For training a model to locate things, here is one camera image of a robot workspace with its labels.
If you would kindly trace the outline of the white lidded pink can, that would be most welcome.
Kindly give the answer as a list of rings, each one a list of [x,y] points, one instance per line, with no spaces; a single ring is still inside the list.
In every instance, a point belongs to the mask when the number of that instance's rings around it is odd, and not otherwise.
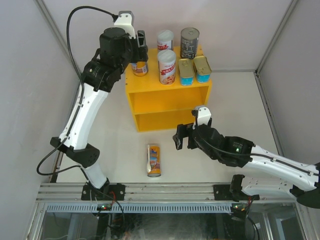
[[[157,33],[157,50],[173,50],[174,33],[170,30],[161,30]]]

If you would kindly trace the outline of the white lidded yellow can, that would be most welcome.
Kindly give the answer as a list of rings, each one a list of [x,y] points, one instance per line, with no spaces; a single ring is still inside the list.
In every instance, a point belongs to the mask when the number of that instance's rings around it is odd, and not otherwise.
[[[138,77],[145,76],[148,71],[148,62],[147,61],[138,61],[136,63],[131,63],[131,69],[134,73],[134,75]]]

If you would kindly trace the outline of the red white labelled can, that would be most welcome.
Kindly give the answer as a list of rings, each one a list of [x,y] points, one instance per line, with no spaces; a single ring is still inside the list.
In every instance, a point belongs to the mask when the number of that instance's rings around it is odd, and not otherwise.
[[[176,53],[170,49],[162,50],[157,54],[159,82],[171,85],[176,79]]]

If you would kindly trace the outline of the orange can with spoon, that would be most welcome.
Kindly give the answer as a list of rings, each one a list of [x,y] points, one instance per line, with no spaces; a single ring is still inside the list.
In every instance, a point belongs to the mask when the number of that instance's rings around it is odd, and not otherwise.
[[[150,144],[151,171],[149,173],[147,172],[148,177],[156,178],[161,176],[160,153],[160,147],[158,145]]]

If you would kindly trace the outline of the black cylindrical can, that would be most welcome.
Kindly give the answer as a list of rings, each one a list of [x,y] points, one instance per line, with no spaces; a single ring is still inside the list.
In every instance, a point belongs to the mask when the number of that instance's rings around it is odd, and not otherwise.
[[[186,27],[180,32],[180,57],[193,59],[197,55],[200,32],[194,27]]]

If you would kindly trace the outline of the gold rectangular tin blue label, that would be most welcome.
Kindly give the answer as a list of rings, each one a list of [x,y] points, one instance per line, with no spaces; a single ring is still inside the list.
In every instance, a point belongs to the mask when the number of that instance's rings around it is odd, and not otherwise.
[[[196,69],[196,80],[198,83],[207,83],[210,79],[212,70],[204,55],[196,56],[193,59]]]

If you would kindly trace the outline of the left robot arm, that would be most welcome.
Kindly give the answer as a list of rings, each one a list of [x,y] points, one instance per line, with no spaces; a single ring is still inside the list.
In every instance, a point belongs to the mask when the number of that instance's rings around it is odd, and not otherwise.
[[[107,28],[99,37],[100,47],[80,75],[81,92],[78,94],[65,130],[52,137],[50,145],[66,154],[82,168],[98,200],[109,196],[109,180],[97,162],[100,151],[88,143],[88,136],[95,117],[114,84],[129,64],[146,62],[148,47],[146,35],[139,30],[130,37],[119,27]]]

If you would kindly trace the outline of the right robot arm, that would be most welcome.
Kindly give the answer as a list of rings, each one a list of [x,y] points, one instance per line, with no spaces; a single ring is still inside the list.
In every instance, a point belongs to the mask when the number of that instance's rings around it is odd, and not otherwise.
[[[320,165],[304,164],[269,152],[252,141],[237,136],[223,136],[208,124],[179,124],[172,139],[181,150],[183,139],[188,149],[200,149],[210,159],[228,167],[252,168],[288,181],[289,193],[305,207],[320,207]]]

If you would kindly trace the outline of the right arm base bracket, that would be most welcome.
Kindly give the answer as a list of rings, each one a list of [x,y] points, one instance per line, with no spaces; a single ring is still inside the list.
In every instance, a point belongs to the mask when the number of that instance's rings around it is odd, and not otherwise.
[[[214,200],[215,201],[234,201],[234,202],[240,202],[240,201],[249,201],[249,200],[260,200],[259,195],[247,195],[240,191],[234,191],[232,192],[230,190],[230,184],[214,184],[213,185],[213,194],[214,194]]]

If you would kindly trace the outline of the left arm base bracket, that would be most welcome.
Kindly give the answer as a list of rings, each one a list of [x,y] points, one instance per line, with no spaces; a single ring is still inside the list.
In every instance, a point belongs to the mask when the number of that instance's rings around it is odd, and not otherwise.
[[[97,201],[123,201],[125,198],[126,186],[124,184],[106,183],[101,188],[94,188],[90,183],[86,183],[82,188],[81,200],[97,200]]]

